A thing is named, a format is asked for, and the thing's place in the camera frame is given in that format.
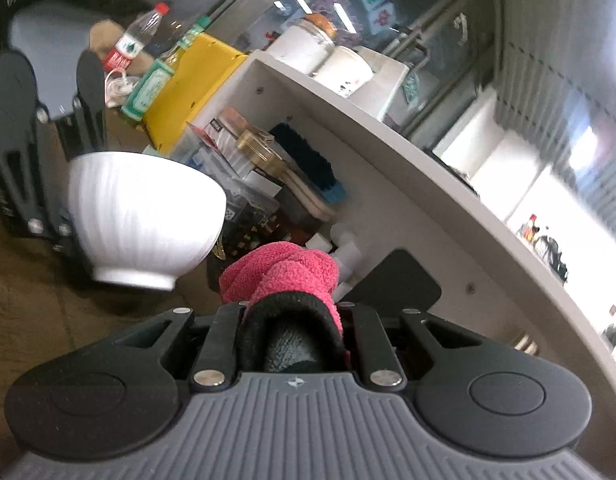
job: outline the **white cable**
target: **white cable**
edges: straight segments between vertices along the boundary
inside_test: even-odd
[[[121,77],[111,80],[110,76],[114,73],[120,73]],[[139,83],[139,78],[126,75],[126,70],[123,68],[112,69],[104,81],[106,106],[108,108],[121,106],[126,101],[125,97],[133,91],[137,83]]]

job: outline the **yellow container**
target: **yellow container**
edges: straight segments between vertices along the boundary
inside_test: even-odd
[[[148,134],[160,154],[170,152],[186,123],[195,118],[246,58],[208,34],[199,35],[144,116]]]

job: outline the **white shelf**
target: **white shelf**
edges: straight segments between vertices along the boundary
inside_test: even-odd
[[[578,450],[600,459],[603,438],[616,453],[616,363],[610,352],[562,284],[454,176],[351,102],[265,52],[249,56],[195,124],[205,126],[226,105],[264,129],[288,121],[330,161],[349,194],[340,218],[371,249],[362,275],[393,248],[406,247],[442,287],[431,312],[486,336],[528,332],[544,357],[572,370],[591,391],[595,414]],[[472,296],[467,283],[475,285]]]

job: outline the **white bowl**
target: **white bowl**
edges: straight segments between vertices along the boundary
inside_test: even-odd
[[[216,242],[224,190],[166,158],[126,152],[70,162],[68,204],[98,282],[172,290]]]

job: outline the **jar lid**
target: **jar lid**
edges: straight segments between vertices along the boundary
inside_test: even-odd
[[[313,25],[319,27],[323,32],[328,34],[328,37],[333,39],[337,33],[337,27],[324,16],[323,14],[319,14],[318,12],[314,12],[312,14],[308,14],[304,16],[304,20],[311,22]]]
[[[268,145],[266,132],[251,127],[237,139],[237,148],[255,166],[274,178],[280,177],[288,167],[279,155]]]
[[[170,7],[164,3],[160,3],[154,6],[154,10],[163,16],[164,14],[168,14]]]
[[[330,38],[330,36],[321,30],[317,25],[315,25],[310,20],[306,20],[306,18],[302,18],[294,22],[294,26],[301,27],[303,30],[310,32],[314,38],[319,39],[320,43],[326,44],[328,46],[334,46],[334,42]]]

